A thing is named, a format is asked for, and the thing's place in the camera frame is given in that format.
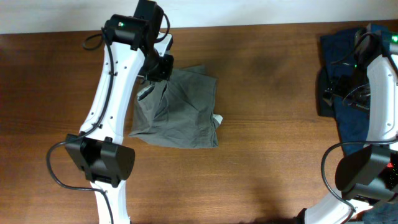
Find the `gray cloth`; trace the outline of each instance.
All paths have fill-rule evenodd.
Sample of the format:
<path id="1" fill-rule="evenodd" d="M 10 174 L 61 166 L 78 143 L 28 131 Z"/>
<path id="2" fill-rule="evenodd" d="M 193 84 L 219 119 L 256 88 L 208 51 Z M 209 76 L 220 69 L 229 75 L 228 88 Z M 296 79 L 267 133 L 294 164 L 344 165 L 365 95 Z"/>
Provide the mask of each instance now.
<path id="1" fill-rule="evenodd" d="M 218 146 L 213 117 L 216 79 L 204 66 L 173 70 L 169 81 L 149 85 L 134 101 L 130 137 L 185 149 Z"/>

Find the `cable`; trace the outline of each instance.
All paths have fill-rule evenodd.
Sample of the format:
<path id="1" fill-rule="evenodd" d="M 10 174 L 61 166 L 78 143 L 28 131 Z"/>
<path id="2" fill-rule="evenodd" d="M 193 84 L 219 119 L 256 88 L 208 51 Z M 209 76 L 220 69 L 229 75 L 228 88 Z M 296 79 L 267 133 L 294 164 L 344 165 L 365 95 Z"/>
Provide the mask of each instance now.
<path id="1" fill-rule="evenodd" d="M 339 63 L 344 62 L 345 60 L 347 60 L 347 59 L 356 51 L 356 49 L 362 44 L 362 41 L 363 41 L 367 36 L 371 36 L 371 37 L 377 39 L 376 34 L 373 34 L 372 32 L 367 32 L 367 33 L 363 34 L 363 35 L 361 36 L 361 38 L 359 38 L 358 43 L 356 43 L 356 45 L 354 46 L 354 49 L 353 49 L 349 54 L 345 55 L 342 59 L 339 59 L 339 60 L 337 60 L 337 61 L 334 61 L 334 62 L 330 63 L 330 65 L 337 65 L 337 64 L 339 64 Z"/>
<path id="2" fill-rule="evenodd" d="M 87 47 L 87 46 L 86 46 L 86 43 L 87 43 L 89 40 L 91 40 L 91 39 L 93 39 L 93 38 L 95 38 L 95 37 L 101 37 L 101 39 L 99 40 L 98 44 L 97 44 L 96 46 L 94 46 L 94 47 Z M 104 42 L 104 37 L 103 37 L 103 34 L 102 34 L 102 33 L 100 33 L 100 34 L 94 34 L 94 35 L 91 35 L 91 36 L 87 37 L 87 38 L 85 39 L 85 41 L 83 41 L 83 43 L 81 44 L 81 46 L 82 46 L 85 50 L 96 50 L 96 49 L 98 49 L 98 48 L 102 45 L 103 42 Z"/>
<path id="3" fill-rule="evenodd" d="M 356 92 L 358 89 L 360 89 L 360 88 L 362 88 L 362 87 L 365 87 L 365 86 L 367 86 L 367 85 L 369 85 L 369 84 L 366 83 L 366 84 L 360 85 L 360 86 L 356 87 L 353 91 L 351 91 L 350 93 L 348 93 L 348 94 L 346 95 L 346 97 L 344 97 L 342 104 L 345 106 L 344 101 L 347 99 L 347 97 L 349 97 L 351 94 L 353 94 L 354 92 Z"/>
<path id="4" fill-rule="evenodd" d="M 351 219 L 353 214 L 356 212 L 356 209 L 355 209 L 354 205 L 352 205 L 351 203 L 347 202 L 342 197 L 340 197 L 338 194 L 336 194 L 336 192 L 333 191 L 333 189 L 330 187 L 330 185 L 329 185 L 329 183 L 328 183 L 328 181 L 326 179 L 325 162 L 326 162 L 326 158 L 328 157 L 329 153 L 332 150 L 336 149 L 337 147 L 347 146 L 347 145 L 352 145 L 352 144 L 389 145 L 389 144 L 394 144 L 394 143 L 397 143 L 397 142 L 398 142 L 398 138 L 395 138 L 395 139 L 389 140 L 389 141 L 348 141 L 348 142 L 340 142 L 338 144 L 335 144 L 335 145 L 329 147 L 328 150 L 326 150 L 326 152 L 324 153 L 324 155 L 322 157 L 322 162 L 321 162 L 321 175 L 322 175 L 323 183 L 325 184 L 326 188 L 329 190 L 329 192 L 335 198 L 337 198 L 340 202 L 343 202 L 344 204 L 348 205 L 351 208 L 351 213 L 350 213 L 349 217 L 343 223 L 346 223 L 348 220 Z"/>
<path id="5" fill-rule="evenodd" d="M 75 141 L 78 141 L 78 140 L 81 140 L 81 139 L 83 139 L 84 137 L 88 136 L 89 134 L 91 134 L 92 132 L 94 132 L 96 128 L 98 128 L 98 127 L 100 126 L 100 124 L 101 124 L 101 122 L 102 122 L 102 120 L 103 120 L 103 118 L 104 118 L 104 116 L 105 116 L 105 112 L 106 112 L 106 109 L 107 109 L 108 104 L 109 104 L 109 99 L 111 98 L 111 92 L 112 92 L 112 86 L 113 86 L 113 78 L 114 78 L 114 65 L 113 65 L 113 56 L 112 56 L 111 47 L 110 47 L 108 38 L 106 37 L 104 28 L 101 28 L 101 31 L 102 31 L 102 36 L 103 36 L 102 39 L 105 41 L 106 47 L 107 47 L 107 49 L 108 49 L 109 60 L 110 60 L 110 64 L 111 64 L 111 73 L 110 73 L 111 77 L 110 77 L 110 79 L 109 79 L 108 92 L 107 92 L 107 94 L 106 94 L 106 98 L 105 98 L 105 102 L 104 102 L 104 106 L 103 106 L 102 112 L 101 112 L 101 114 L 100 114 L 100 116 L 99 116 L 99 118 L 98 118 L 98 121 L 97 121 L 95 124 L 93 124 L 93 127 L 92 127 L 89 131 L 87 131 L 85 134 L 83 134 L 83 135 L 81 135 L 81 136 L 79 136 L 79 137 L 77 137 L 77 138 L 75 138 L 75 139 L 69 139 L 68 141 L 62 141 L 62 142 L 58 142 L 58 143 L 54 144 L 54 145 L 49 149 L 49 151 L 47 152 L 47 155 L 46 155 L 46 163 L 47 163 L 47 169 L 49 170 L 50 176 L 53 178 L 53 180 L 54 180 L 59 186 L 61 186 L 61 187 L 63 187 L 63 188 L 66 188 L 66 189 L 69 189 L 69 190 L 82 190 L 82 191 L 99 192 L 99 193 L 104 197 L 104 199 L 105 199 L 106 206 L 108 207 L 109 215 L 110 215 L 110 217 L 111 217 L 111 224 L 114 224 L 114 222 L 113 222 L 112 209 L 111 209 L 111 206 L 110 206 L 110 204 L 109 204 L 108 197 L 106 196 L 106 191 L 101 190 L 101 189 L 89 188 L 89 187 L 72 187 L 72 186 L 69 186 L 69 185 L 66 185 L 66 184 L 62 183 L 62 182 L 57 178 L 57 176 L 54 174 L 54 171 L 52 170 L 51 162 L 50 162 L 51 153 L 52 153 L 56 148 L 58 148 L 58 147 L 60 147 L 60 146 L 63 146 L 63 145 L 66 145 L 66 144 L 70 144 L 70 143 L 75 142 Z"/>
<path id="6" fill-rule="evenodd" d="M 167 35 L 168 35 L 169 32 L 170 32 L 170 21 L 169 21 L 169 18 L 167 17 L 166 13 L 163 14 L 163 15 L 164 15 L 164 18 L 166 19 L 166 22 L 167 22 L 167 30 L 166 30 L 166 33 L 164 34 L 163 37 L 158 38 L 158 39 L 155 40 L 155 43 L 160 43 L 160 42 L 162 42 L 162 41 L 167 37 Z"/>

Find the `wood grain surface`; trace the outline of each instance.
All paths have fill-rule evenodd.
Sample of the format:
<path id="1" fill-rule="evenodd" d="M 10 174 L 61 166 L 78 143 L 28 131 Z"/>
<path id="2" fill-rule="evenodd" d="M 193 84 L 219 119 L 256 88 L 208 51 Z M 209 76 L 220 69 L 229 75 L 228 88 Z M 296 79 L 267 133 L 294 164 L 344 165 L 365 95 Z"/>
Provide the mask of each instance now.
<path id="1" fill-rule="evenodd" d="M 218 78 L 219 148 L 136 150 L 127 181 L 134 223 L 239 223 L 290 218 L 326 193 L 320 161 L 339 141 L 317 116 L 319 37 L 367 22 L 172 29 L 175 67 L 204 64 Z M 398 30 L 397 21 L 384 21 Z M 95 196 L 59 187 L 45 153 L 77 133 L 95 95 L 103 51 L 81 42 L 97 32 L 0 35 L 0 223 L 97 223 Z M 340 150 L 327 163 L 333 181 Z M 89 187 L 64 149 L 53 154 L 66 184 Z"/>

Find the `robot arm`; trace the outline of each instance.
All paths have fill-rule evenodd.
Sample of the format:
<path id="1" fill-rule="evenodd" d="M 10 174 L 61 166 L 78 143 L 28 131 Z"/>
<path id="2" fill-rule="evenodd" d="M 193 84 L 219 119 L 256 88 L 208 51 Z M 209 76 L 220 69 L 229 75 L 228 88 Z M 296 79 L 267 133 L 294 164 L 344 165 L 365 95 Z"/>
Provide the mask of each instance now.
<path id="1" fill-rule="evenodd" d="M 390 141 L 391 144 L 365 145 L 364 149 L 343 158 L 336 171 L 334 191 L 355 208 L 353 215 L 380 203 L 396 203 L 398 197 L 398 64 L 396 35 L 376 34 L 381 42 L 374 47 L 364 39 L 358 47 L 358 67 L 366 69 L 371 89 L 369 131 L 367 141 Z M 301 223 L 340 224 L 348 221 L 351 207 L 328 194 L 317 205 L 299 215 Z"/>
<path id="2" fill-rule="evenodd" d="M 156 2 L 140 0 L 134 17 L 114 15 L 106 21 L 103 71 L 80 134 L 91 130 L 104 110 L 105 114 L 98 128 L 65 145 L 91 186 L 106 194 L 110 209 L 104 195 L 95 192 L 100 224 L 111 223 L 111 214 L 113 223 L 130 223 L 126 208 L 126 180 L 132 172 L 135 152 L 122 146 L 124 119 L 137 77 L 160 82 L 168 80 L 171 74 L 174 58 L 168 52 L 172 35 L 168 31 L 166 34 L 159 32 L 163 16 L 163 10 Z M 110 72 L 112 62 L 113 74 Z M 109 100 L 106 100 L 109 84 L 112 84 L 112 90 Z M 69 134 L 69 139 L 78 139 L 78 136 Z"/>

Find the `dark blue cloth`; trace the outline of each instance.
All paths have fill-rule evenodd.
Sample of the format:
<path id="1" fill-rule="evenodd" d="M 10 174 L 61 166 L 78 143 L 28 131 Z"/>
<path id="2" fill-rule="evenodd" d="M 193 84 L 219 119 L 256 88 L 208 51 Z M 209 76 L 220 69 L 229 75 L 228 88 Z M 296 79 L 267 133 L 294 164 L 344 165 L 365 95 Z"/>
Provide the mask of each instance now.
<path id="1" fill-rule="evenodd" d="M 385 27 L 372 26 L 372 32 L 376 30 L 388 31 Z M 323 71 L 327 72 L 330 80 L 353 73 L 353 65 L 356 63 L 353 56 L 345 61 L 351 66 L 330 65 L 330 63 L 343 58 L 352 51 L 356 31 L 358 31 L 358 29 L 348 29 L 334 35 L 325 35 L 321 37 L 320 41 L 323 58 L 326 62 L 326 70 Z M 369 119 L 365 112 L 353 109 L 349 106 L 344 106 L 341 98 L 336 98 L 334 100 L 334 109 L 338 131 L 342 141 L 366 140 L 369 129 Z M 344 146 L 343 151 L 347 156 L 362 148 L 363 146 L 360 145 Z M 380 207 L 376 207 L 365 213 L 363 221 L 365 224 L 397 224 L 398 204 L 391 205 L 386 203 Z"/>

